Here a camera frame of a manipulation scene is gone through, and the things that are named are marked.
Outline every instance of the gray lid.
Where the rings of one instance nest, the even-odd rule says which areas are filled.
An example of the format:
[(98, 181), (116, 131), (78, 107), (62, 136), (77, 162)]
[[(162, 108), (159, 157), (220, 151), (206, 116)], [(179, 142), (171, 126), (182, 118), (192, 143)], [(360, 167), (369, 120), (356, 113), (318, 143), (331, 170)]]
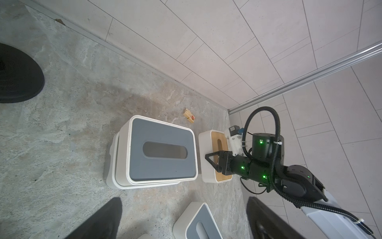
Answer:
[(205, 204), (188, 226), (186, 235), (187, 239), (222, 239)]
[(196, 175), (191, 131), (133, 119), (129, 175), (134, 181), (182, 179)]

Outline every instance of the metal rail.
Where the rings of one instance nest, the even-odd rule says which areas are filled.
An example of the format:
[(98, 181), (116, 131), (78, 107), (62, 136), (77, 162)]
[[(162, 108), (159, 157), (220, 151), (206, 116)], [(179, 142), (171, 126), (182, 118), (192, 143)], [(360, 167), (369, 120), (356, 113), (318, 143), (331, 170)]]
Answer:
[(304, 86), (310, 82), (313, 82), (315, 80), (321, 79), (325, 76), (328, 76), (330, 74), (333, 74), (337, 71), (343, 70), (347, 67), (350, 67), (352, 65), (355, 65), (363, 60), (366, 60), (370, 57), (373, 57), (377, 54), (382, 53), (382, 41), (368, 47), (365, 49), (362, 49), (360, 51), (357, 51), (356, 53), (344, 57), (338, 61), (335, 61), (329, 65), (326, 65), (324, 67), (321, 67), (315, 71), (312, 71), (311, 73), (308, 73), (306, 75), (303, 75), (291, 82), (288, 82), (286, 84), (283, 84), (282, 86), (279, 86), (271, 91), (268, 91), (258, 97), (255, 97), (247, 102), (244, 102), (238, 106), (235, 106), (234, 108), (231, 108), (228, 110), (228, 114), (232, 115), (234, 113), (237, 113), (239, 111), (245, 110), (255, 104), (262, 103), (264, 101), (267, 101), (269, 99), (272, 99), (276, 96), (282, 95), (288, 91), (291, 91), (293, 89), (296, 89), (298, 87)]

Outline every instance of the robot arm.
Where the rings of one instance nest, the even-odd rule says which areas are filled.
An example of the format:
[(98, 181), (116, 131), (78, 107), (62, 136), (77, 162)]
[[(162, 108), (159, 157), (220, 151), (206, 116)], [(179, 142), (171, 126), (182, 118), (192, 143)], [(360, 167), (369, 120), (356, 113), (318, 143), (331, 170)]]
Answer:
[[(249, 154), (245, 145), (247, 128), (253, 116), (262, 110), (274, 116), (276, 133), (252, 134), (252, 154)], [(280, 135), (280, 120), (274, 109), (256, 109), (249, 116), (244, 129), (234, 125), (225, 131), (225, 136), (230, 141), (232, 151), (205, 155), (205, 159), (217, 172), (251, 179), (265, 186), (267, 192), (275, 190), (281, 197), (301, 208), (329, 239), (367, 239), (369, 235), (375, 238), (363, 220), (340, 208), (324, 185), (307, 168), (283, 165), (284, 138)], [(219, 157), (217, 164), (210, 159), (214, 155)]]

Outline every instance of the wall tile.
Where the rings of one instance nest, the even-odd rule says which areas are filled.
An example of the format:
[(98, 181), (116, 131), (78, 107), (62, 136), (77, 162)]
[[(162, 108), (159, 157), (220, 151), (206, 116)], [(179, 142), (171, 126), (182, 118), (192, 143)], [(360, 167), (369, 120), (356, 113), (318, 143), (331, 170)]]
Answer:
[(317, 67), (323, 67), (357, 51), (359, 28), (314, 51)]
[(377, 110), (377, 114), (378, 114), (379, 118), (382, 120), (382, 109)]
[(362, 12), (366, 12), (367, 10), (372, 9), (373, 7), (377, 6), (378, 4), (381, 4), (382, 0), (365, 0), (363, 2), (363, 10)]
[(203, 44), (184, 65), (218, 89), (239, 78), (206, 44)]
[(241, 119), (240, 119), (240, 113), (239, 112), (230, 115), (230, 126), (233, 126), (233, 125), (237, 125), (240, 128), (243, 127), (243, 125), (241, 124)]
[(285, 93), (284, 99), (296, 130), (330, 121), (313, 82)]
[(203, 41), (199, 37), (196, 37), (176, 60), (182, 64), (185, 63), (187, 59), (189, 59), (190, 56), (192, 56), (192, 54), (194, 54), (202, 45)]
[(288, 49), (286, 49), (285, 51), (281, 52), (280, 54), (272, 57), (270, 59), (270, 61), (272, 63), (275, 63), (275, 62), (278, 62), (279, 60), (281, 60), (282, 58), (286, 57), (286, 56), (289, 56), (290, 54), (294, 53), (295, 51), (297, 51), (298, 49), (301, 49), (303, 48), (304, 46), (308, 45), (309, 43), (311, 43), (310, 41), (310, 37), (306, 37), (305, 39), (299, 41), (298, 43), (296, 43), (295, 45), (289, 47)]
[(177, 81), (182, 81), (191, 72), (115, 19), (112, 21), (106, 41)]
[(259, 88), (256, 88), (254, 89), (255, 92), (258, 94), (258, 95), (261, 95), (261, 94), (264, 94), (268, 91), (271, 91), (273, 89), (276, 89), (277, 87), (279, 86), (282, 86), (284, 84), (284, 82), (282, 81), (282, 79), (279, 77), (263, 86), (260, 86)]
[(302, 1), (250, 0), (240, 11), (269, 58), (309, 36)]
[(241, 57), (244, 53), (246, 53), (247, 51), (251, 50), (252, 48), (254, 48), (257, 44), (259, 44), (259, 42), (257, 41), (257, 39), (254, 37), (252, 40), (250, 40), (249, 42), (247, 42), (244, 46), (242, 46), (241, 48), (239, 48), (237, 51), (235, 51), (234, 53), (232, 53), (231, 55), (229, 55), (224, 61), (225, 63), (227, 64), (231, 64), (234, 60), (236, 60), (237, 58)]
[(235, 85), (239, 84), (242, 81), (243, 80), (239, 77), (236, 80), (234, 80), (233, 82), (231, 82), (228, 85), (226, 85), (225, 87), (221, 88), (220, 90), (224, 92), (224, 91), (226, 91), (228, 89), (231, 89), (232, 87), (234, 87)]
[(273, 63), (284, 83), (297, 79), (317, 69), (312, 44), (308, 44), (294, 53)]
[(302, 236), (309, 239), (327, 239), (325, 234), (317, 227), (316, 224), (303, 211), (296, 208), (293, 203), (283, 199), (285, 204), (286, 215), (288, 216), (289, 225), (293, 227)]
[(112, 17), (87, 0), (35, 0), (59, 16), (105, 40)]
[(236, 6), (238, 6), (238, 8), (240, 9), (246, 2), (248, 2), (248, 0), (234, 0), (234, 2), (236, 3)]
[(222, 59), (254, 37), (232, 0), (168, 0), (166, 5)]
[(375, 222), (379, 228), (382, 228), (382, 206), (380, 200), (382, 198), (382, 184), (380, 183), (382, 139), (344, 144), (343, 149)]
[(315, 84), (341, 143), (382, 137), (382, 123), (351, 68)]
[(90, 0), (176, 59), (196, 35), (158, 0)]
[(327, 123), (296, 130), (296, 135), (297, 135), (297, 138), (299, 138), (299, 137), (304, 137), (308, 135), (315, 135), (317, 133), (324, 133), (331, 130), (334, 130), (333, 125), (331, 122), (327, 122)]
[(276, 213), (279, 216), (286, 216), (287, 213), (285, 212), (284, 206), (268, 206), (274, 213)]
[(335, 131), (299, 138), (306, 165), (339, 205), (348, 211), (369, 213), (352, 168)]
[(238, 105), (236, 101), (229, 98), (226, 94), (218, 90), (194, 72), (191, 72), (191, 74), (189, 74), (182, 81), (182, 84), (211, 99), (226, 109), (230, 109)]
[(303, 0), (313, 49), (359, 28), (363, 0)]
[(382, 40), (382, 4), (362, 13), (358, 50)]
[(376, 110), (382, 109), (382, 55), (352, 66), (359, 82)]
[[(259, 187), (258, 183), (255, 182), (256, 193), (261, 193), (264, 191), (265, 187)], [(282, 206), (284, 207), (283, 198), (278, 195), (274, 190), (269, 193), (264, 192), (263, 194), (257, 195), (257, 198), (267, 206)]]
[(274, 106), (278, 106), (279, 104), (282, 104), (282, 103), (285, 103), (284, 97), (283, 96), (276, 96), (272, 99), (264, 101), (263, 103), (260, 103), (259, 107), (261, 107), (261, 106), (274, 107)]
[(374, 232), (376, 239), (382, 239), (381, 234), (376, 226), (369, 226), (369, 228)]
[[(269, 106), (269, 105), (267, 105), (267, 103), (264, 102), (264, 103), (262, 103), (262, 106)], [(285, 103), (284, 104), (279, 104), (277, 106), (273, 106), (272, 108), (275, 109), (277, 113), (279, 113), (281, 111), (286, 111), (287, 110), (286, 109), (287, 106), (285, 105)], [(261, 114), (262, 118), (271, 115), (271, 113), (269, 111), (261, 111), (260, 114)]]
[[(288, 111), (281, 111), (278, 113), (278, 116), (281, 123), (281, 135), (284, 137), (284, 165), (305, 164)], [(262, 121), (266, 133), (275, 133), (275, 121), (272, 115), (262, 118)]]
[(279, 217), (280, 217), (282, 220), (284, 220), (286, 223), (288, 223), (288, 225), (289, 225), (289, 221), (288, 221), (288, 217), (287, 217), (287, 216), (280, 216), (280, 215), (279, 215)]
[(279, 78), (275, 68), (260, 45), (247, 51), (230, 67), (252, 88), (257, 89)]
[(230, 89), (227, 89), (224, 93), (239, 104), (258, 96), (258, 94), (256, 94), (244, 81), (241, 81)]

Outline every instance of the black round object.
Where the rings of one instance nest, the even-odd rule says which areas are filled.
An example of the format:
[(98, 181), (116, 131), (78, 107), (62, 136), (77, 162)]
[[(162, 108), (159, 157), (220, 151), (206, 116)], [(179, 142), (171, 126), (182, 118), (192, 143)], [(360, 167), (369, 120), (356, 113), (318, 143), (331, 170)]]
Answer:
[(0, 103), (35, 97), (44, 87), (44, 74), (30, 56), (0, 43)]

